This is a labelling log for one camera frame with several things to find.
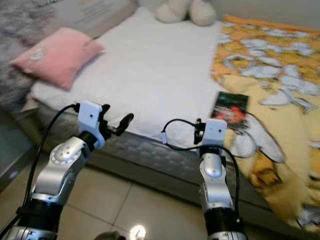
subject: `yellow blanket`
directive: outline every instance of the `yellow blanket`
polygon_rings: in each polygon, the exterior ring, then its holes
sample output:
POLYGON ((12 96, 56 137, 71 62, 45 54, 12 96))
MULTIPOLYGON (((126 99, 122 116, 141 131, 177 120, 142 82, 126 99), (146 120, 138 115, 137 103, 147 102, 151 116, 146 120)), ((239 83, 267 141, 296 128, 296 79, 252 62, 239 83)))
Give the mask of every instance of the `yellow blanket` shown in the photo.
POLYGON ((319 231, 320 31, 227 16, 211 70, 260 128, 227 135, 242 173, 281 219, 319 231))

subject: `bed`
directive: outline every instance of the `bed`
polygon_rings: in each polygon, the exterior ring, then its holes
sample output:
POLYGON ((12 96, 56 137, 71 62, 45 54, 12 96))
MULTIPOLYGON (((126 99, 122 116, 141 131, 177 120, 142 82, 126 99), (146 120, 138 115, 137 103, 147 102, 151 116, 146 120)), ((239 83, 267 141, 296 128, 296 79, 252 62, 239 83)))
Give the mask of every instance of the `bed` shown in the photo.
MULTIPOLYGON (((78 74, 72 89, 61 90, 38 81, 31 89, 38 102, 37 117, 46 124, 65 105, 90 100, 111 105, 106 119, 116 126, 134 113, 127 132, 93 153, 89 165, 199 204, 199 162, 195 152, 163 146, 159 132, 166 122, 182 118, 207 119, 217 93, 225 89, 212 80, 210 67, 222 23, 197 27, 189 21, 163 24, 144 7, 103 34, 97 41, 105 53, 78 74)), ((52 130, 50 143, 77 134, 77 117, 67 113, 52 130)), ((193 144, 190 127, 175 124, 168 141, 179 147, 193 144)), ((233 195, 234 170, 228 165, 233 195)), ((241 178, 240 213, 245 221, 291 236, 303 233, 278 219, 253 186, 241 178)))

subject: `wall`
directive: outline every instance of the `wall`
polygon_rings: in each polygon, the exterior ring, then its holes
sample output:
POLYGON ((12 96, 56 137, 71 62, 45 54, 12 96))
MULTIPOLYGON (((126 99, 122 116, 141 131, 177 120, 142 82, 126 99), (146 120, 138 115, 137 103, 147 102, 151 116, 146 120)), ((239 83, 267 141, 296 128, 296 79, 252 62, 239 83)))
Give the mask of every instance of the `wall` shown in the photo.
MULTIPOLYGON (((219 18, 229 14, 320 29, 320 0, 211 0, 219 18)), ((166 0, 139 0, 155 11, 166 0)))

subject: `white bed sheet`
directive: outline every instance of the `white bed sheet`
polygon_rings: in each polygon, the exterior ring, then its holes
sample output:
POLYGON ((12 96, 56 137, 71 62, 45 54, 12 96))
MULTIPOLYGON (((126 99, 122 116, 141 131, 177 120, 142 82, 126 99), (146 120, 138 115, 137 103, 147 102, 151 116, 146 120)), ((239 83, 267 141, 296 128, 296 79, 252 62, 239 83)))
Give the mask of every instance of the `white bed sheet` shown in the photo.
MULTIPOLYGON (((110 104, 105 119, 111 125, 134 113, 128 131, 161 140, 159 132, 173 118, 210 116, 223 90, 210 76, 221 25, 164 24, 140 7, 97 39, 105 52, 82 68, 70 91, 38 81, 32 96, 55 110, 82 100, 110 104)), ((193 142, 185 124, 176 123, 167 134, 176 146, 193 142)))

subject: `pink pillow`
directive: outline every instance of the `pink pillow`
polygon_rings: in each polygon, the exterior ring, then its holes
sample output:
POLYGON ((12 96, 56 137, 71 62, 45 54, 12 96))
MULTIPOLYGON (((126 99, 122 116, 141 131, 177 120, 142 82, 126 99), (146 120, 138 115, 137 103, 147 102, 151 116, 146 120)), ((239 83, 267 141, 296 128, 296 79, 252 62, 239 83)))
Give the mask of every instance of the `pink pillow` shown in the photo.
POLYGON ((10 63, 69 90, 77 71, 103 49, 84 33, 63 27, 10 63))

